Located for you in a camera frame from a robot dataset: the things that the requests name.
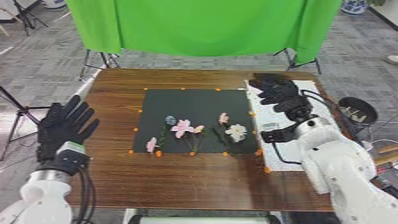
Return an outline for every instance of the white paper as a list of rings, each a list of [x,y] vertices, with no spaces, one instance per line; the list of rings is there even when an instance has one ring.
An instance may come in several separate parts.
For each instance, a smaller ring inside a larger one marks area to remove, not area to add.
[[[313,81],[293,80],[293,82],[295,82],[295,85],[299,86],[300,90],[306,89],[306,90],[311,90],[313,92],[320,93]],[[261,131],[270,131],[274,129],[286,128],[293,124],[293,121],[290,121],[290,119],[286,118],[284,113],[274,112],[276,104],[272,104],[272,105],[260,104],[261,98],[258,97],[258,94],[261,93],[261,90],[258,90],[249,85],[247,82],[245,82],[245,84],[247,84],[247,98],[249,98],[249,102],[251,102],[252,111],[256,113],[254,128],[256,128],[256,132],[258,132],[258,140],[261,142],[265,164],[270,167],[272,171],[302,171],[300,165],[286,164],[281,162],[281,160],[277,158],[276,151],[274,151],[274,147],[270,144],[267,144],[263,142],[263,139],[260,136]],[[334,117],[332,117],[332,114],[329,112],[325,105],[311,98],[309,98],[309,102],[313,104],[313,114],[316,114],[320,117],[327,118],[331,124],[338,128]],[[300,152],[299,152],[297,141],[292,141],[288,143],[277,143],[277,149],[279,149],[281,156],[283,156],[284,160],[299,162],[300,161]]]

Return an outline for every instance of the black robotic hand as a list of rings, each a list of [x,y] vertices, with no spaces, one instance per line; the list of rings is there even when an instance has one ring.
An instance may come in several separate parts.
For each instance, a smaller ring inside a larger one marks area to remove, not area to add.
[[[295,82],[281,74],[256,74],[249,84],[263,91],[258,95],[261,104],[276,104],[274,111],[284,112],[292,121],[307,119],[313,106],[307,97],[299,94]]]
[[[39,162],[53,160],[57,150],[66,141],[84,144],[100,125],[100,120],[96,119],[85,127],[93,115],[94,109],[89,108],[85,102],[80,104],[80,96],[73,96],[66,106],[53,103],[46,117],[39,122]]]
[[[261,104],[276,104],[274,111],[284,112],[288,119],[295,121],[290,127],[261,132],[263,140],[267,143],[288,142],[295,137],[295,127],[311,118],[313,106],[307,97],[299,94],[299,87],[281,74],[256,74],[249,85],[263,91],[258,95]]]

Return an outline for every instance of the metal stand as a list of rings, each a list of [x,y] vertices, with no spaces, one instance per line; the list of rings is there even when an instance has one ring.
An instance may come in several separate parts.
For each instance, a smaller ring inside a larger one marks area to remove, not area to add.
[[[23,8],[20,2],[16,0],[14,1],[14,6],[16,6],[16,9],[18,9],[18,13],[20,13],[20,19],[21,19],[21,22],[23,22],[23,29],[25,29],[25,33],[27,33],[27,36],[30,36],[29,34],[29,29],[36,29],[36,21],[43,24],[45,27],[48,27],[46,23],[39,20],[39,18],[34,16],[34,14],[29,12],[27,8]]]
[[[277,56],[283,52],[284,52],[284,54],[286,54],[288,61],[290,61],[290,67],[288,67],[286,71],[290,71],[292,69],[302,67],[306,64],[315,63],[315,65],[316,65],[316,69],[318,69],[318,74],[322,75],[322,69],[320,69],[318,58],[315,58],[315,60],[313,60],[311,62],[307,62],[307,63],[297,65],[297,64],[295,64],[295,57],[293,57],[293,60],[292,60],[290,52],[288,52],[288,49],[286,49],[286,48],[274,54],[274,56]]]
[[[108,53],[103,53],[103,52],[98,52],[98,53],[100,53],[100,56],[101,56],[105,68],[121,68],[119,63],[116,61],[116,58],[119,57],[119,55],[117,54],[108,54]],[[85,57],[84,57],[84,68],[82,68],[80,75],[78,75],[78,80],[80,81],[84,81],[84,74],[85,74],[87,68],[96,68],[96,69],[103,70],[101,67],[96,67],[96,66],[89,65],[89,58],[91,58],[91,50],[87,49]]]
[[[36,124],[39,124],[39,120],[34,117],[34,115],[30,113],[30,110],[48,109],[50,107],[27,107],[27,106],[23,106],[2,86],[0,86],[0,94],[4,94],[2,98],[9,101],[9,103],[13,104],[13,106],[18,108],[18,111],[16,111],[16,119],[14,119],[14,124],[13,124],[13,128],[11,128],[11,133],[9,133],[7,143],[5,143],[5,148],[4,148],[4,152],[2,152],[2,156],[0,156],[0,161],[4,161],[5,153],[7,153],[7,150],[9,150],[9,144],[14,141],[18,141],[20,139],[27,138],[29,136],[32,136],[37,133],[37,132],[34,132],[34,133],[27,134],[25,136],[14,138],[16,127],[18,127],[20,119],[21,119],[23,116],[27,116],[29,119],[30,119],[30,121]]]

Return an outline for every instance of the black glove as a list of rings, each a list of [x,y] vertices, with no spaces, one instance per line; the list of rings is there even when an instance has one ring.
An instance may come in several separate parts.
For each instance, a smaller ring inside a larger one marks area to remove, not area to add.
[[[89,108],[89,104],[85,102],[80,105],[78,104],[80,96],[77,95],[73,96],[66,106],[53,103],[46,117],[39,122],[39,162],[53,160],[55,152],[66,141],[84,144],[84,141],[91,137],[100,125],[100,120],[96,119],[84,128],[94,115],[94,109]]]
[[[258,95],[263,98],[263,105],[279,104],[299,96],[299,87],[281,74],[256,74],[254,78],[249,84],[263,91]]]

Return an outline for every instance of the green screen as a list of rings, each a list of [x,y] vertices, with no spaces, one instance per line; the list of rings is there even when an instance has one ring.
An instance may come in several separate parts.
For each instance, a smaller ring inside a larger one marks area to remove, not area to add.
[[[68,0],[87,49],[313,61],[341,0]]]

